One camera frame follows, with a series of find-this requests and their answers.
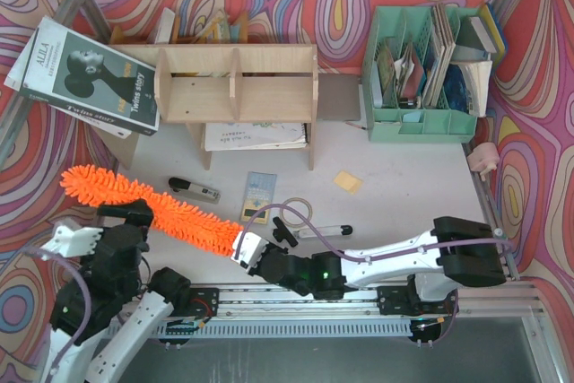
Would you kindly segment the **orange microfiber duster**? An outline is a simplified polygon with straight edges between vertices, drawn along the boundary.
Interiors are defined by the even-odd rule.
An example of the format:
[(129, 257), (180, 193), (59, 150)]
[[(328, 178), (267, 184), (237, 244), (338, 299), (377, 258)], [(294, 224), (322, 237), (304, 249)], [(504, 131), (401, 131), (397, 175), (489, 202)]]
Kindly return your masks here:
[(223, 221), (198, 206), (183, 203), (168, 193), (157, 193), (138, 180), (95, 165), (77, 165), (62, 173), (60, 186), (83, 205), (125, 205), (143, 199), (153, 212), (152, 227), (196, 248), (230, 257), (243, 227)]

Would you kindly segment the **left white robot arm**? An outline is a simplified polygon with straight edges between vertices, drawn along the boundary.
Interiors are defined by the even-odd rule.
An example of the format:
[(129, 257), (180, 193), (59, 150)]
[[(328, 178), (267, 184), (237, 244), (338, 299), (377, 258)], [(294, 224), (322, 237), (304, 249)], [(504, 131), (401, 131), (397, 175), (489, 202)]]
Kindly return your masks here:
[(185, 308), (190, 281), (164, 267), (141, 282), (152, 208), (138, 199), (101, 205), (117, 217), (113, 227), (60, 222), (39, 256), (53, 260), (72, 279), (57, 293), (49, 319), (43, 382), (117, 382), (160, 322)]

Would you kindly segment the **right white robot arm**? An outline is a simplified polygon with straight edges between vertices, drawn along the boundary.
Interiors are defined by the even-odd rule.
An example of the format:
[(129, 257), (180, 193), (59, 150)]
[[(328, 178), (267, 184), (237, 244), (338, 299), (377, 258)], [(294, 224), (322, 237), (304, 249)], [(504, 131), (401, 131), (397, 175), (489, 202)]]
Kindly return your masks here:
[(239, 234), (231, 258), (252, 276), (316, 300), (340, 300), (373, 283), (407, 277), (419, 300), (437, 302), (461, 286), (504, 284), (504, 247), (489, 225), (443, 216), (431, 230), (394, 244), (333, 248), (310, 257), (291, 255), (255, 233)]

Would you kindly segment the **wooden bookshelf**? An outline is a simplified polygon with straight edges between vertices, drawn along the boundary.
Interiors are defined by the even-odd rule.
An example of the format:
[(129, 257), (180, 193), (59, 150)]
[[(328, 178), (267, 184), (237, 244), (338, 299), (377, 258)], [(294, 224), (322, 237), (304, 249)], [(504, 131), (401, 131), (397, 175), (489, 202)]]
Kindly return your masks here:
[(303, 123), (315, 150), (319, 73), (314, 44), (118, 44), (155, 68), (155, 99), (165, 123), (183, 124), (206, 170), (210, 123)]

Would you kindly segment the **black plastic clip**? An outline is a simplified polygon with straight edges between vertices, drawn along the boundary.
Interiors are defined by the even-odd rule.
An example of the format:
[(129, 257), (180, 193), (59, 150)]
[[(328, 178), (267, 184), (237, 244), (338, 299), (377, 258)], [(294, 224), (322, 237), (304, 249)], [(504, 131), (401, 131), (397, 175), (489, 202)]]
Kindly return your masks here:
[(280, 217), (273, 218), (275, 228), (273, 229), (273, 237), (277, 243), (286, 242), (290, 247), (295, 248), (299, 245), (298, 240), (293, 236), (291, 231), (287, 228), (285, 223)]

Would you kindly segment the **clear tube black cap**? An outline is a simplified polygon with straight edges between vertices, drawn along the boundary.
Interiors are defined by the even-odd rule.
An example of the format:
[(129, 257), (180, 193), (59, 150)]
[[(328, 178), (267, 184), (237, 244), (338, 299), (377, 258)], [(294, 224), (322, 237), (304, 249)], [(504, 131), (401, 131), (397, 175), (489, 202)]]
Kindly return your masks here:
[(319, 227), (314, 230), (312, 230), (311, 228), (301, 228), (295, 230), (292, 233), (295, 239), (318, 239), (319, 235), (321, 235), (324, 238), (327, 238), (327, 237), (338, 237), (338, 236), (350, 236), (352, 234), (353, 234), (353, 227), (348, 224)]

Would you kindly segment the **grey black stapler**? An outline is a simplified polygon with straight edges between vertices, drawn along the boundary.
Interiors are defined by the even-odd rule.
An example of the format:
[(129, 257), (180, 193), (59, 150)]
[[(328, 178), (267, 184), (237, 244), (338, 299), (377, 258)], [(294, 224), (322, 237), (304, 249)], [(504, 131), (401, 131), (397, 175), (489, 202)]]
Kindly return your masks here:
[(184, 178), (171, 177), (168, 180), (171, 191), (185, 198), (209, 204), (218, 204), (221, 194), (211, 187), (202, 186)]

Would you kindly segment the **yellow sticky note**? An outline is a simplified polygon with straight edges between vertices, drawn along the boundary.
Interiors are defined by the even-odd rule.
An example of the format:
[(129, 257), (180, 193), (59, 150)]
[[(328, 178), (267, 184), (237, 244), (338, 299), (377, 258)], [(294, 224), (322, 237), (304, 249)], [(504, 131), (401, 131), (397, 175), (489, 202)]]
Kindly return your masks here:
[(338, 172), (333, 182), (351, 195), (355, 195), (363, 184), (360, 178), (353, 176), (353, 174), (345, 170)]

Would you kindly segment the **white notebook under shelf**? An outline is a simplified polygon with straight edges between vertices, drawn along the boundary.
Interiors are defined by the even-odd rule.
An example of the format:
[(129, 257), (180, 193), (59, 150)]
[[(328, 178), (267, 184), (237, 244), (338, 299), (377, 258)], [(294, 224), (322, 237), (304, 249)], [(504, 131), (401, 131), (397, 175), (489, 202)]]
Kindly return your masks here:
[(210, 152), (299, 149), (308, 144), (304, 123), (209, 123), (204, 148)]

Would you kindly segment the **black Twins story book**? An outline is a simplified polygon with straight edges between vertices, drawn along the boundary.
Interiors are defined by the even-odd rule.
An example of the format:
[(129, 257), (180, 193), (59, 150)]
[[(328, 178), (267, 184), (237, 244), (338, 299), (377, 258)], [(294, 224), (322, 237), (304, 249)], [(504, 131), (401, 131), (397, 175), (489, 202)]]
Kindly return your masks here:
[(160, 124), (155, 69), (45, 17), (32, 38), (21, 94), (142, 135)]

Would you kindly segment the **pencil by organizer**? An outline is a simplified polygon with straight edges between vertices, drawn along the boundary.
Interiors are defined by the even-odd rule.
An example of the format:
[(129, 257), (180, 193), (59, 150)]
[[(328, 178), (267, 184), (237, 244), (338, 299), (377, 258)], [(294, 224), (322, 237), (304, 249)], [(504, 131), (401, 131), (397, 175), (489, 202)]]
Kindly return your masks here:
[(352, 127), (358, 128), (358, 129), (360, 129), (360, 130), (367, 130), (367, 128), (366, 128), (365, 126), (361, 126), (361, 125), (355, 124), (355, 123), (353, 123), (353, 122), (344, 122), (344, 123), (345, 123), (347, 126), (352, 126)]

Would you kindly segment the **brown board behind shelf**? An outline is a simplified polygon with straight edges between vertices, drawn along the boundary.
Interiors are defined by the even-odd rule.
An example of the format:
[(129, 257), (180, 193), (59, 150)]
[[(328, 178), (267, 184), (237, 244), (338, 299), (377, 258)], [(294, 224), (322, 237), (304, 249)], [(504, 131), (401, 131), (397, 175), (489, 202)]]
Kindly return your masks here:
[(359, 78), (353, 74), (321, 74), (318, 77), (317, 119), (361, 119)]

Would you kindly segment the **white book under Twins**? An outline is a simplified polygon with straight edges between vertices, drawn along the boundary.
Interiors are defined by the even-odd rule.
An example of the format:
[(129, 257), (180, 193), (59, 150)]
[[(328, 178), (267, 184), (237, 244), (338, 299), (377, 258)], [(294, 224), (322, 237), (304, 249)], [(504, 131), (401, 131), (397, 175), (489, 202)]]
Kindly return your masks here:
[[(75, 36), (80, 36), (80, 38), (83, 41), (87, 41), (89, 44), (91, 44), (94, 47), (104, 48), (104, 45), (97, 42), (95, 39), (92, 39), (90, 37), (86, 37), (85, 35), (82, 35), (81, 33), (78, 33), (75, 30), (71, 30), (71, 29), (67, 28), (66, 26), (64, 26), (63, 24), (56, 22), (54, 19), (51, 19), (51, 18), (48, 18), (47, 16), (45, 16), (42, 19), (42, 21), (55, 25), (58, 30), (67, 30), (70, 34), (74, 34)], [(34, 39), (37, 36), (39, 28), (40, 28), (40, 24), (37, 27), (37, 29), (32, 33), (30, 40), (26, 43), (21, 54), (16, 59), (12, 69), (10, 70), (10, 72), (8, 73), (6, 78), (4, 79), (4, 85), (15, 90), (15, 91), (19, 91), (22, 88), (22, 80), (23, 80), (24, 75), (25, 75), (25, 69), (26, 69), (27, 61), (30, 57), (32, 47), (34, 44)], [(133, 131), (130, 128), (125, 128), (125, 127), (122, 127), (121, 125), (113, 124), (111, 121), (106, 120), (100, 114), (98, 114), (98, 115), (87, 114), (86, 112), (81, 113), (79, 110), (72, 111), (69, 109), (63, 109), (63, 108), (59, 108), (59, 107), (57, 107), (57, 110), (64, 112), (73, 118), (84, 121), (84, 122), (90, 124), (91, 126), (97, 127), (98, 129), (103, 130), (107, 133), (110, 133), (114, 136), (117, 136), (121, 139), (126, 139), (127, 137), (129, 137), (133, 133)]]

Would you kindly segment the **green desk organizer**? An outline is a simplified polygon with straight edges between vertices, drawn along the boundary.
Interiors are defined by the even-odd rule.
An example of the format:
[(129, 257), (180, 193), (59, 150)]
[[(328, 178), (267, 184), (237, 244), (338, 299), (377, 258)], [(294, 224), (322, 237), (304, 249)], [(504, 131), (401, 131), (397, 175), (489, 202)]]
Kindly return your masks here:
[(473, 12), (443, 4), (378, 6), (362, 63), (373, 143), (465, 144), (477, 118), (448, 105), (446, 77), (461, 20)]

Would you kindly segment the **pink wall hook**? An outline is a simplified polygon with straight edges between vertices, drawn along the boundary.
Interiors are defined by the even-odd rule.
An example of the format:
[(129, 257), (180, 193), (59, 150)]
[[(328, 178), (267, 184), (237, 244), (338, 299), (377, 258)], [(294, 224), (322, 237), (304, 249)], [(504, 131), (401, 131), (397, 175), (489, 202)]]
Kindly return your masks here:
[(487, 175), (497, 169), (499, 162), (497, 146), (492, 142), (477, 145), (467, 156), (470, 171), (477, 172), (481, 181), (485, 181)]

